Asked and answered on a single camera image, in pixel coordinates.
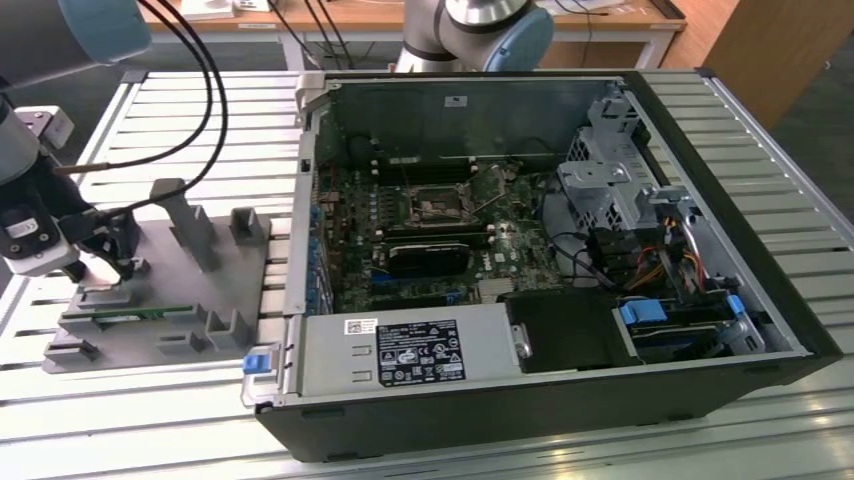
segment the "warning label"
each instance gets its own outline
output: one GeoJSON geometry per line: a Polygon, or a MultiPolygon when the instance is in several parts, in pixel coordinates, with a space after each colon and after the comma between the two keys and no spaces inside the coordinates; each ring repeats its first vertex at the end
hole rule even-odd
{"type": "Polygon", "coordinates": [[[383,387],[465,379],[456,320],[377,325],[376,345],[383,387]]]}

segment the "blue plastic tab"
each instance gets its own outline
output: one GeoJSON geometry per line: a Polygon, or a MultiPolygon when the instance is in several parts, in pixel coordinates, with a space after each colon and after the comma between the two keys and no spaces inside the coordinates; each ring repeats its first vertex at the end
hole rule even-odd
{"type": "Polygon", "coordinates": [[[667,321],[667,314],[657,300],[629,300],[619,311],[625,325],[667,321]]]}
{"type": "Polygon", "coordinates": [[[242,373],[244,375],[255,375],[257,373],[268,373],[271,358],[269,354],[263,355],[246,355],[242,358],[242,373]]]}
{"type": "Polygon", "coordinates": [[[744,303],[742,302],[742,299],[738,295],[730,295],[728,297],[726,297],[726,303],[730,304],[730,308],[735,313],[735,317],[740,317],[747,312],[744,303]]]}
{"type": "Polygon", "coordinates": [[[625,325],[633,325],[637,322],[635,312],[631,311],[631,307],[628,305],[619,307],[619,314],[623,317],[623,323],[625,325]]]}

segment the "aluminum table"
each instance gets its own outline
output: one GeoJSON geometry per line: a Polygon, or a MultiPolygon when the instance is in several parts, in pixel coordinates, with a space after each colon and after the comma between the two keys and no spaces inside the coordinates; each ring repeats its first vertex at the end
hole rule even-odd
{"type": "MultiPolygon", "coordinates": [[[[189,198],[209,215],[275,217],[260,342],[283,336],[289,194],[299,129],[293,72],[229,72],[234,114],[222,158],[189,198]]],[[[700,156],[847,356],[795,384],[754,392],[706,418],[333,464],[296,462],[240,402],[238,361],[49,376],[40,369],[73,285],[16,277],[0,300],[0,477],[121,479],[766,479],[854,475],[854,232],[714,78],[647,71],[700,156]]],[[[180,142],[204,110],[197,73],[121,84],[81,162],[121,161],[180,142]]],[[[93,173],[104,208],[150,181],[194,176],[214,142],[154,165],[93,173]]],[[[672,180],[675,171],[656,151],[672,180]]],[[[156,207],[140,219],[158,218],[156,207]]]]}

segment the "cable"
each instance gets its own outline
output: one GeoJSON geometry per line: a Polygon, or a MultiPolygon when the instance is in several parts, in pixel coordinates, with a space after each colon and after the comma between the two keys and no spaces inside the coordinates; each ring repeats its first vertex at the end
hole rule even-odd
{"type": "MultiPolygon", "coordinates": [[[[325,42],[325,46],[331,51],[335,51],[332,48],[332,42],[329,42],[329,36],[325,34],[325,30],[323,29],[323,24],[320,23],[320,19],[317,18],[317,13],[315,12],[315,7],[311,6],[311,0],[303,0],[305,4],[305,8],[308,8],[308,13],[311,13],[311,18],[315,19],[315,24],[317,25],[317,30],[320,30],[320,35],[323,35],[323,41],[325,42]]],[[[337,61],[337,57],[333,55],[332,60],[335,60],[335,67],[341,69],[341,62],[337,61]]]]}
{"type": "Polygon", "coordinates": [[[373,47],[376,46],[376,42],[371,42],[371,44],[368,45],[368,49],[364,52],[364,55],[361,55],[361,58],[359,58],[359,60],[356,60],[356,68],[359,67],[359,64],[361,62],[364,62],[368,57],[371,56],[371,52],[373,51],[373,47]]]}
{"type": "Polygon", "coordinates": [[[592,20],[589,19],[589,17],[592,17],[592,16],[605,17],[608,14],[607,13],[592,13],[589,11],[589,9],[577,0],[571,0],[571,1],[572,1],[572,3],[575,3],[575,5],[577,5],[580,7],[583,12],[575,12],[575,11],[569,10],[568,8],[565,8],[563,3],[560,3],[560,0],[555,0],[555,3],[563,9],[564,12],[573,13],[576,15],[584,15],[584,18],[587,19],[587,43],[584,43],[584,51],[581,53],[581,64],[580,64],[580,68],[584,68],[584,65],[587,64],[587,52],[589,51],[589,44],[592,43],[592,20]]]}
{"type": "MultiPolygon", "coordinates": [[[[145,8],[150,11],[153,7],[148,3],[148,0],[138,0],[138,1],[145,6],[145,8]]],[[[221,122],[220,122],[220,128],[218,128],[218,137],[216,139],[216,145],[213,146],[213,152],[210,153],[210,158],[204,164],[204,168],[198,172],[198,175],[196,175],[196,177],[182,187],[176,188],[170,192],[162,193],[146,200],[132,203],[130,205],[121,207],[110,212],[104,212],[101,217],[102,220],[114,218],[118,215],[130,213],[133,210],[141,207],[153,205],[154,203],[162,202],[169,198],[182,195],[184,193],[186,193],[186,191],[190,188],[198,185],[201,180],[204,180],[204,177],[206,176],[208,172],[213,168],[213,165],[216,164],[216,160],[218,159],[218,155],[222,151],[222,147],[225,146],[225,137],[228,136],[228,99],[225,94],[225,84],[222,82],[222,77],[220,75],[218,67],[216,66],[216,61],[213,60],[213,56],[210,55],[210,51],[208,50],[206,45],[201,41],[201,38],[198,38],[198,34],[196,33],[192,26],[189,25],[189,22],[186,22],[180,12],[169,4],[168,0],[157,0],[157,3],[172,14],[172,16],[174,17],[174,20],[177,20],[177,23],[180,23],[181,27],[184,27],[184,30],[189,34],[193,42],[196,42],[196,46],[201,51],[201,55],[204,56],[204,59],[206,61],[206,65],[210,69],[210,73],[213,74],[213,79],[216,80],[216,89],[218,92],[218,99],[221,104],[221,122]]]]}
{"type": "Polygon", "coordinates": [[[150,5],[145,3],[142,5],[145,9],[150,12],[150,14],[154,17],[157,17],[157,20],[160,20],[160,23],[165,25],[165,27],[172,31],[172,33],[177,37],[177,39],[181,41],[181,43],[184,44],[184,47],[186,47],[186,50],[192,55],[192,58],[196,60],[198,69],[201,70],[201,74],[204,77],[204,87],[206,90],[206,104],[204,108],[201,122],[198,123],[198,126],[196,127],[196,130],[190,133],[189,137],[186,137],[186,139],[181,143],[178,143],[174,147],[172,147],[165,152],[158,153],[157,155],[152,155],[150,157],[140,158],[137,160],[129,160],[126,162],[120,162],[120,163],[102,162],[102,163],[93,163],[88,165],[70,165],[66,167],[56,167],[53,168],[53,173],[58,175],[72,175],[76,173],[114,170],[117,168],[138,167],[140,165],[146,165],[149,163],[156,162],[157,160],[162,160],[168,156],[184,150],[192,144],[192,142],[196,141],[196,139],[204,132],[204,129],[206,128],[208,123],[210,121],[210,114],[213,111],[213,86],[210,84],[210,72],[208,71],[206,65],[204,64],[201,56],[198,55],[198,51],[196,50],[193,45],[189,43],[189,40],[186,40],[186,37],[184,36],[181,31],[177,29],[177,27],[174,27],[174,25],[172,25],[172,23],[168,21],[168,19],[165,18],[160,10],[157,10],[156,8],[152,8],[150,5]]]}
{"type": "Polygon", "coordinates": [[[661,267],[660,265],[657,265],[652,270],[649,270],[645,275],[643,276],[643,278],[637,279],[636,281],[631,282],[629,285],[625,286],[627,290],[633,290],[635,288],[637,288],[640,285],[643,285],[644,283],[648,283],[649,281],[652,281],[652,279],[655,279],[655,277],[657,277],[657,275],[664,271],[664,267],[661,267]]]}
{"type": "Polygon", "coordinates": [[[337,37],[337,42],[341,44],[341,49],[344,50],[344,55],[347,56],[347,66],[351,70],[356,69],[356,65],[352,63],[352,57],[349,56],[349,50],[347,50],[347,43],[344,43],[344,39],[341,38],[341,32],[337,31],[337,25],[335,25],[335,20],[332,20],[332,15],[329,15],[328,10],[325,9],[325,5],[323,4],[323,0],[317,0],[317,5],[320,5],[320,10],[323,10],[323,15],[332,26],[332,31],[335,32],[335,36],[337,37]]]}
{"type": "Polygon", "coordinates": [[[315,58],[313,54],[311,53],[311,50],[308,50],[308,47],[305,46],[305,43],[303,43],[303,41],[299,39],[299,35],[296,35],[296,31],[293,30],[293,28],[291,27],[291,24],[288,23],[288,21],[284,19],[284,15],[281,14],[281,10],[279,10],[279,6],[273,3],[272,0],[267,0],[267,5],[269,5],[269,8],[272,10],[272,12],[276,14],[276,17],[279,17],[279,21],[281,22],[281,25],[284,26],[285,30],[288,31],[288,33],[291,34],[291,36],[293,37],[293,40],[296,40],[296,43],[299,44],[299,48],[303,50],[303,53],[305,54],[305,56],[308,57],[308,60],[311,60],[311,63],[315,64],[315,66],[323,70],[323,65],[321,63],[317,61],[317,59],[315,58]]]}
{"type": "Polygon", "coordinates": [[[623,290],[621,287],[616,285],[608,277],[604,276],[604,273],[596,270],[592,267],[592,265],[589,265],[587,262],[580,260],[575,255],[567,252],[563,249],[563,247],[553,242],[553,238],[551,237],[549,237],[549,242],[551,242],[551,246],[555,247],[555,250],[560,253],[560,255],[563,255],[567,258],[567,260],[569,260],[573,264],[576,264],[579,267],[587,270],[587,272],[589,272],[589,274],[595,277],[595,279],[599,280],[599,283],[601,284],[601,286],[612,290],[617,290],[617,291],[623,290]]]}

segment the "black case side panel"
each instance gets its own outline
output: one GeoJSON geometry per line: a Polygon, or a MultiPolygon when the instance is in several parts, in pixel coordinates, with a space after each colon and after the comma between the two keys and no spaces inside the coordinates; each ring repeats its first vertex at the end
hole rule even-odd
{"type": "Polygon", "coordinates": [[[285,407],[256,418],[303,462],[367,458],[698,418],[756,388],[800,376],[810,363],[799,358],[750,368],[285,407]]]}

